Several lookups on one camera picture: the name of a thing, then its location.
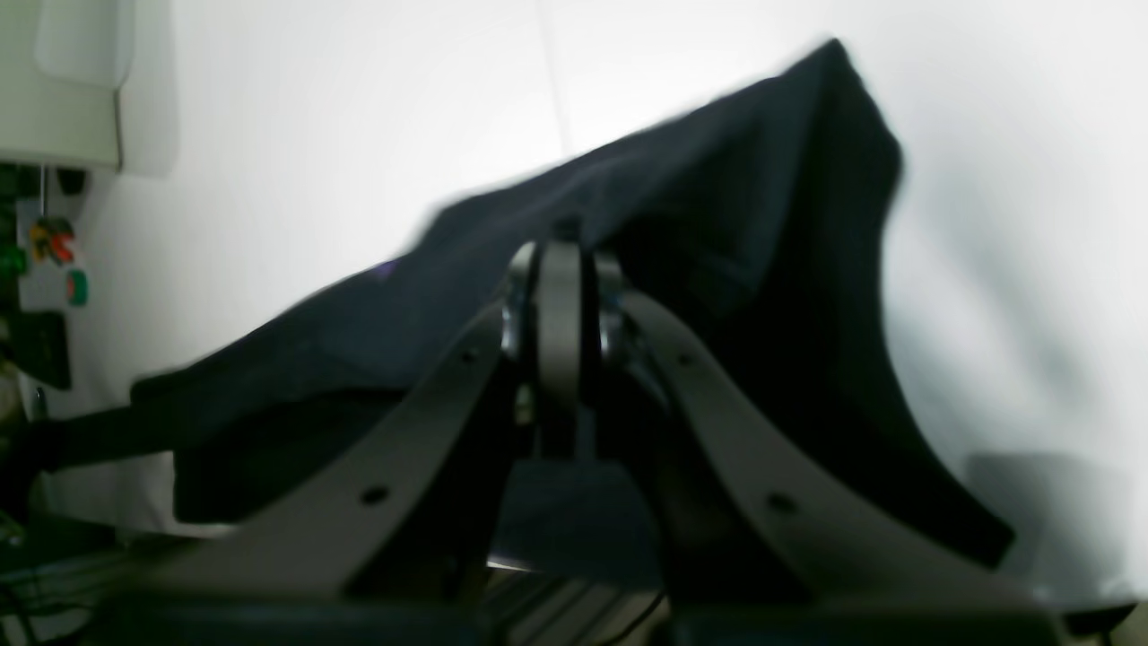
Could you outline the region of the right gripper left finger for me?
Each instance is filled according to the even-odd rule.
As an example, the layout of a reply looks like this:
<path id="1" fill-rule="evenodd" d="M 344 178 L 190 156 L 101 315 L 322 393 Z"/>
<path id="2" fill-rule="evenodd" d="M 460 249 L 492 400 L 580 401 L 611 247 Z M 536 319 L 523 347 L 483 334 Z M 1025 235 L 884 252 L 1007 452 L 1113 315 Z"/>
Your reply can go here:
<path id="1" fill-rule="evenodd" d="M 148 573 L 144 602 L 450 602 L 484 569 L 517 459 L 577 458 L 585 254 L 526 244 L 398 408 L 228 536 Z"/>

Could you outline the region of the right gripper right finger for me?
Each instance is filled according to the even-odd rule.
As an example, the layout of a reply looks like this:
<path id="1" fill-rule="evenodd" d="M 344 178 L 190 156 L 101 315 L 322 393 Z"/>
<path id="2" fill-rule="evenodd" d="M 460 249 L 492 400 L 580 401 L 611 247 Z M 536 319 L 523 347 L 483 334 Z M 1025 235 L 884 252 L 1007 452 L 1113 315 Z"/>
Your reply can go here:
<path id="1" fill-rule="evenodd" d="M 684 322 L 597 274 L 602 423 L 664 534 L 664 573 L 689 604 L 1034 607 L 999 573 L 943 547 L 845 487 L 754 407 Z"/>

